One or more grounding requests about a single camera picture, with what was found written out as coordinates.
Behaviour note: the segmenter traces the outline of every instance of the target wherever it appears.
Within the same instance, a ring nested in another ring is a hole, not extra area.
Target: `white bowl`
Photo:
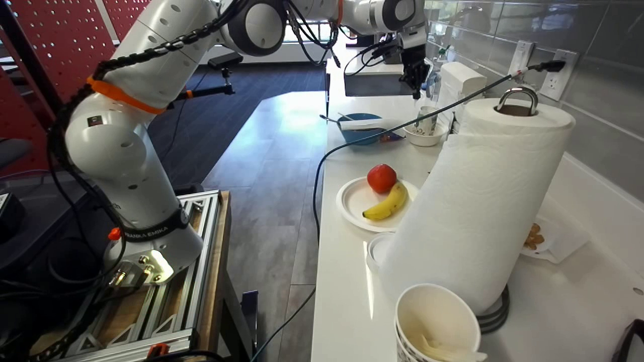
[[[447,126],[441,123],[436,123],[434,134],[430,136],[419,135],[418,133],[412,131],[413,128],[413,124],[403,127],[406,133],[406,138],[409,140],[409,142],[420,147],[429,147],[438,144],[440,142],[440,138],[443,137],[445,133],[447,133]]]

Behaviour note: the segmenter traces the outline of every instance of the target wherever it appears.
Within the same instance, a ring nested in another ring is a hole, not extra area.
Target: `gray tile wall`
[[[427,55],[451,45],[448,58],[488,77],[507,74],[516,42],[533,41],[530,63],[557,49],[580,54],[559,102],[577,120],[568,152],[644,201],[644,0],[427,0]],[[524,82],[540,88],[545,73]],[[500,95],[514,85],[488,93]]]

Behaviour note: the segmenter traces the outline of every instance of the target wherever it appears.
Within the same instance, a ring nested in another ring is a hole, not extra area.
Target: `red tomato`
[[[389,192],[395,185],[396,180],[396,171],[386,164],[375,166],[366,175],[366,181],[369,186],[379,194]]]

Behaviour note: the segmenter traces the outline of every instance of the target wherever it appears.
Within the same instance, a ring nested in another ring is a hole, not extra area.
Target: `metal loop handle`
[[[529,116],[535,115],[536,107],[539,105],[538,97],[536,96],[535,91],[524,86],[508,89],[505,93],[503,93],[503,95],[501,96],[501,99],[498,100],[498,106],[494,107],[494,109],[497,110],[498,112],[501,112],[501,109],[506,105],[507,98],[514,93],[525,93],[530,97],[532,104],[530,105],[530,112],[528,113],[528,115]]]

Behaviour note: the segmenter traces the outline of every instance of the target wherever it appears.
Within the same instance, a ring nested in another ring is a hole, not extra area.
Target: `paper towel roll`
[[[497,104],[465,107],[460,133],[445,142],[401,220],[379,271],[393,300],[411,285],[435,283],[480,314],[503,291],[574,118],[546,105],[531,117],[504,115]]]

